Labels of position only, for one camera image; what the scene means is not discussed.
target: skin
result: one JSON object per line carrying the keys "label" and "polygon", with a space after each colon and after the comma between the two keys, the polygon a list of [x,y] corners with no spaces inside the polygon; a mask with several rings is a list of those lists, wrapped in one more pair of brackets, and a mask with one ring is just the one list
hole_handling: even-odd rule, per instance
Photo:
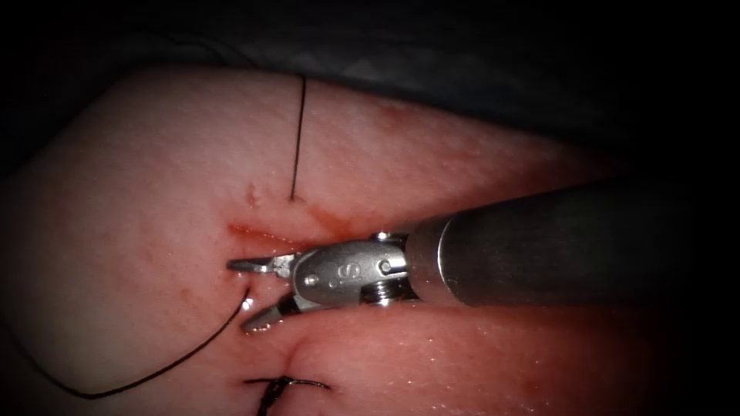
{"label": "skin", "polygon": [[635,414],[660,400],[668,340],[643,311],[396,304],[238,324],[288,292],[227,259],[351,238],[614,174],[610,157],[309,80],[295,200],[300,80],[149,69],[114,85],[2,184],[2,312],[65,384],[104,391],[204,341],[174,370],[74,398],[0,348],[25,408],[55,414]]}

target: screw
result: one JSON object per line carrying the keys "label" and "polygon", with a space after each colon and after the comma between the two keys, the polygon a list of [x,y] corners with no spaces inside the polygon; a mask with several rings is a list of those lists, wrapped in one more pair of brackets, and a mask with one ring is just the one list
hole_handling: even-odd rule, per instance
{"label": "screw", "polygon": [[391,271],[391,269],[392,269],[391,262],[389,262],[387,260],[383,260],[382,262],[380,262],[380,271],[381,272],[388,273],[389,271]]}
{"label": "screw", "polygon": [[318,284],[318,276],[315,274],[309,274],[303,279],[303,283],[305,283],[306,286],[316,286]]}

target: engraved logo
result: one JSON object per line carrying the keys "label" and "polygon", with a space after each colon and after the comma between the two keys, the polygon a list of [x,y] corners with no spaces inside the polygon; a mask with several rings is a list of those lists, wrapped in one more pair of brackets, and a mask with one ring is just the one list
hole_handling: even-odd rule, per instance
{"label": "engraved logo", "polygon": [[337,269],[337,275],[342,280],[355,280],[360,278],[360,273],[362,270],[360,269],[360,265],[357,263],[347,263],[343,264]]}

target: gray metal shaft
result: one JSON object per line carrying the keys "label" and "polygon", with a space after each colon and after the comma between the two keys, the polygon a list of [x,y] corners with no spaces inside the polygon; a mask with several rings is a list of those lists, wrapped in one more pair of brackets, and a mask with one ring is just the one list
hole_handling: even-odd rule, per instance
{"label": "gray metal shaft", "polygon": [[672,300],[693,271],[693,199],[634,177],[425,220],[409,280],[434,304],[641,304]]}

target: blood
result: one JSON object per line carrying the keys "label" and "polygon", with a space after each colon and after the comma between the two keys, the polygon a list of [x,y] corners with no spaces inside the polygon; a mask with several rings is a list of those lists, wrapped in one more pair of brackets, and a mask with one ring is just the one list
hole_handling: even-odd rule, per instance
{"label": "blood", "polygon": [[265,233],[264,231],[255,230],[242,224],[227,224],[227,230],[231,236],[238,238],[242,242],[245,255],[248,256],[270,256],[274,252],[289,253],[291,251],[306,250],[317,245],[313,240],[293,241]]}

